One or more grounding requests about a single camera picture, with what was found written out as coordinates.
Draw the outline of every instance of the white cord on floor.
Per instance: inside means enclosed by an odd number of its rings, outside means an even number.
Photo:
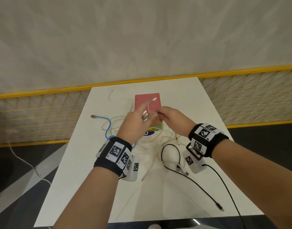
[[[20,159],[22,162],[25,162],[27,165],[29,165],[30,167],[32,167],[32,169],[35,171],[36,175],[37,175],[41,180],[46,181],[46,182],[49,183],[49,185],[51,185],[51,182],[50,182],[49,180],[46,180],[46,179],[40,177],[40,175],[38,174],[37,170],[36,170],[31,164],[29,164],[28,162],[26,162],[26,161],[23,160],[22,158],[18,157],[18,156],[14,153],[14,151],[13,151],[13,149],[12,149],[10,143],[8,143],[8,145],[9,145],[9,148],[10,148],[12,154],[13,154],[16,158]]]

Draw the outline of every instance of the gray floor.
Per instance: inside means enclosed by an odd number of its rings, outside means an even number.
[[[292,171],[292,124],[234,128],[229,131],[235,142]],[[36,166],[62,145],[15,147],[14,151]],[[30,170],[29,166],[13,157],[8,148],[0,148],[0,192]],[[56,170],[46,176],[49,181],[53,180]],[[48,183],[40,181],[7,207],[0,213],[0,229],[33,228],[48,189]],[[238,216],[205,218],[198,219],[198,221],[221,229],[242,228],[242,223]],[[265,215],[245,216],[244,221],[247,228],[276,228]],[[112,223],[108,228],[148,228],[152,223],[159,223],[162,228],[195,226],[194,221],[191,219],[179,219],[159,222]]]

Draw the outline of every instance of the right hand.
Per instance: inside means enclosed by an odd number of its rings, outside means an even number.
[[[165,121],[168,127],[176,134],[188,137],[190,131],[196,125],[194,121],[180,112],[178,109],[171,107],[160,107],[158,117]]]

